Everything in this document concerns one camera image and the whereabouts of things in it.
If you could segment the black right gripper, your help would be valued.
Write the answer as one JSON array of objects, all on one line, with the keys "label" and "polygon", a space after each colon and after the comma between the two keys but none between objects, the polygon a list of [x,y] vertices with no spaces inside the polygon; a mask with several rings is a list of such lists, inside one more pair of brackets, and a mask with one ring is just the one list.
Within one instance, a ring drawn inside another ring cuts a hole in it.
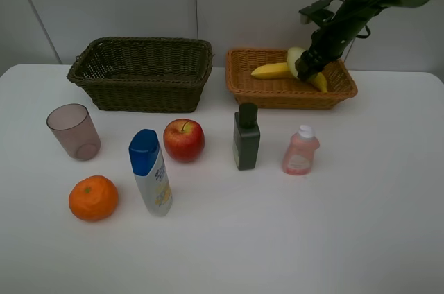
[{"label": "black right gripper", "polygon": [[327,64],[339,59],[367,23],[368,14],[364,12],[338,12],[322,23],[313,33],[310,47],[295,62],[298,78],[301,81],[315,78]]}]

